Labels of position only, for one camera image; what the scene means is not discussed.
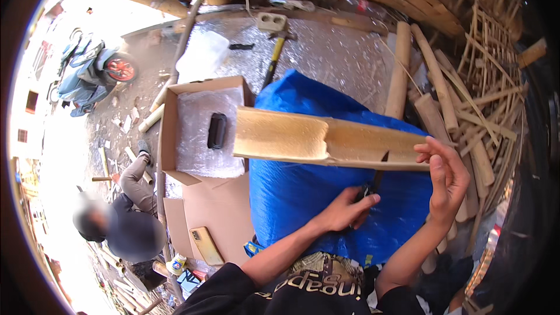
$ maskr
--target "hand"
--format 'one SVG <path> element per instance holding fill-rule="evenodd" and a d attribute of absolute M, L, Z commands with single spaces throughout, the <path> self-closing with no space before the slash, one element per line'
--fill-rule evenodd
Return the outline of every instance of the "hand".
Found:
<path fill-rule="evenodd" d="M 433 185 L 430 221 L 451 226 L 465 197 L 470 182 L 469 172 L 457 151 L 433 137 L 427 136 L 426 143 L 415 145 L 414 150 L 420 153 L 417 163 L 430 164 Z"/>
<path fill-rule="evenodd" d="M 360 187 L 345 188 L 327 208 L 312 219 L 312 222 L 325 232 L 341 231 L 351 224 L 354 230 L 359 228 L 366 221 L 370 208 L 381 200 L 375 193 L 354 203 L 359 192 Z"/>

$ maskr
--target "scooter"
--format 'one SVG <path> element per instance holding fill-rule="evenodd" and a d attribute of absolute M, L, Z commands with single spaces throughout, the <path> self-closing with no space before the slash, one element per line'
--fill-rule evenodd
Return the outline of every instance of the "scooter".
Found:
<path fill-rule="evenodd" d="M 103 100 L 117 82 L 131 83 L 136 79 L 139 68 L 129 54 L 119 51 L 120 46 L 107 48 L 105 42 L 96 39 L 93 33 L 73 36 L 60 60 L 57 86 L 62 106 L 74 103 L 70 115 L 79 117 L 94 110 L 95 104 Z"/>

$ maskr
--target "blue tarp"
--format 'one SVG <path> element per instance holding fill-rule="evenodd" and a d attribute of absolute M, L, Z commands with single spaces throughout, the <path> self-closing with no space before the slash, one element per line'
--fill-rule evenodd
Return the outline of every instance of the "blue tarp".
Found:
<path fill-rule="evenodd" d="M 289 70 L 266 87 L 255 107 L 319 115 L 426 135 L 394 118 L 377 115 L 351 97 Z M 371 180 L 373 169 L 303 165 L 250 159 L 251 220 L 256 237 L 268 247 L 319 214 L 342 190 Z M 386 262 L 422 226 L 429 213 L 432 183 L 428 173 L 385 172 L 379 195 L 366 222 L 347 234 L 329 233 L 305 252 L 329 252 L 361 265 Z"/>

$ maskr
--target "sneaker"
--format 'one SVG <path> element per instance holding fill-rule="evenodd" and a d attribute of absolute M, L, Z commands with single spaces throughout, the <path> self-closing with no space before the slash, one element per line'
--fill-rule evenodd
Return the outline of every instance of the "sneaker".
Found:
<path fill-rule="evenodd" d="M 148 154 L 148 163 L 147 165 L 152 165 L 152 156 L 150 155 L 150 145 L 146 143 L 144 140 L 138 140 L 138 155 L 140 153 L 145 152 Z"/>

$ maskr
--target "dirt ground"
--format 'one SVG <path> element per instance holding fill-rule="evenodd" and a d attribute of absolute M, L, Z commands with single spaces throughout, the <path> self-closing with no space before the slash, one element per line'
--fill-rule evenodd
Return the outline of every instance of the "dirt ground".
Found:
<path fill-rule="evenodd" d="M 110 141 L 110 148 L 105 149 L 110 174 L 122 173 L 124 168 L 130 164 L 130 159 L 124 149 L 126 146 L 130 146 L 132 151 L 137 154 L 139 139 L 144 139 L 152 146 L 152 152 L 157 152 L 160 123 L 156 123 L 145 134 L 138 131 L 138 126 L 150 115 L 152 102 L 167 80 L 166 77 L 162 78 L 160 74 L 170 73 L 171 71 L 178 37 L 179 35 L 172 30 L 165 30 L 159 43 L 157 42 L 158 39 L 150 38 L 147 35 L 142 35 L 134 41 L 127 42 L 129 44 L 124 49 L 137 61 L 140 74 L 138 79 L 130 84 L 121 83 L 117 85 L 88 115 L 85 126 L 90 158 L 85 173 L 86 179 L 105 176 L 101 155 L 97 149 L 105 146 L 106 141 Z M 113 123 L 113 119 L 118 118 L 124 123 L 127 115 L 131 114 L 134 107 L 138 109 L 140 118 L 125 134 Z M 118 171 L 109 159 L 116 160 Z M 154 170 L 154 167 L 147 168 L 150 174 Z M 104 182 L 92 183 L 91 188 L 102 194 L 102 197 L 108 194 L 108 188 Z"/>

